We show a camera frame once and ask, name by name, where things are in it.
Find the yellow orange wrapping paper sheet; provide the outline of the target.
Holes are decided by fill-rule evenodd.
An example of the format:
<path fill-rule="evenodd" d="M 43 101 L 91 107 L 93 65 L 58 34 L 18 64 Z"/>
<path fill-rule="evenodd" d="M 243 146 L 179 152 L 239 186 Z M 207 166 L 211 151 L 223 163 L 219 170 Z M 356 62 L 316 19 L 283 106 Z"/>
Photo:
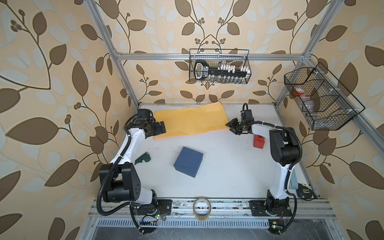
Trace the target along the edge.
<path fill-rule="evenodd" d="M 166 127 L 166 133 L 155 136 L 155 140 L 223 130 L 228 128 L 226 124 L 229 122 L 225 108 L 221 103 L 156 111 L 155 119 L 159 122 L 164 122 Z"/>

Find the blue gift box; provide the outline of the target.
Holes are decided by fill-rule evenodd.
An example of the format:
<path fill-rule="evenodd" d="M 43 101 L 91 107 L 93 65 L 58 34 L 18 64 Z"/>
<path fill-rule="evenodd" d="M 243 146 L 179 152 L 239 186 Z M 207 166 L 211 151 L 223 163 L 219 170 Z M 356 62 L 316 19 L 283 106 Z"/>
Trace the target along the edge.
<path fill-rule="evenodd" d="M 195 178 L 203 160 L 203 153 L 183 147 L 178 155 L 174 168 L 192 178 Z"/>

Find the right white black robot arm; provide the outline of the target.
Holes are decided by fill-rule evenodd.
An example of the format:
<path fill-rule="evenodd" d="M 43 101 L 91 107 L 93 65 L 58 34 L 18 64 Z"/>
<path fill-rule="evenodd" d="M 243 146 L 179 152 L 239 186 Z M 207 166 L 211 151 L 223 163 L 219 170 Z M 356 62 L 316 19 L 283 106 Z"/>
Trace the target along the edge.
<path fill-rule="evenodd" d="M 291 218 L 284 226 L 272 224 L 269 232 L 272 235 L 282 235 L 291 226 L 295 219 L 298 198 L 295 194 L 289 191 L 289 182 L 295 165 L 298 164 L 303 156 L 303 148 L 300 140 L 291 127 L 283 127 L 267 123 L 264 121 L 256 121 L 253 117 L 252 110 L 249 109 L 248 104 L 243 104 L 241 110 L 241 119 L 232 119 L 226 124 L 230 131 L 235 135 L 259 133 L 261 127 L 268 127 L 269 130 L 269 143 L 270 152 L 273 160 L 276 162 L 277 167 L 272 185 L 267 191 L 265 205 L 259 207 L 267 215 L 275 217 L 279 216 L 283 219 L 284 210 L 287 210 L 290 205 L 290 197 L 294 200 L 294 209 Z"/>

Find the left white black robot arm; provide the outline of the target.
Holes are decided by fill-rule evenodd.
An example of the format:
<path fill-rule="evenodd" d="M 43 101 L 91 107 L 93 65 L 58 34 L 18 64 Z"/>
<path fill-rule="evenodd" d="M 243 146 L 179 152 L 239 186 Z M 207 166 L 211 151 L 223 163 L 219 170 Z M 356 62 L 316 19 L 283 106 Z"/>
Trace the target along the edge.
<path fill-rule="evenodd" d="M 148 137 L 166 133 L 164 122 L 156 121 L 149 109 L 139 109 L 124 127 L 125 137 L 117 155 L 99 170 L 101 187 L 96 199 L 99 215 L 110 216 L 129 207 L 131 219 L 141 234 L 150 233 L 145 226 L 157 224 L 162 207 L 154 190 L 142 187 L 135 169 L 137 150 Z"/>

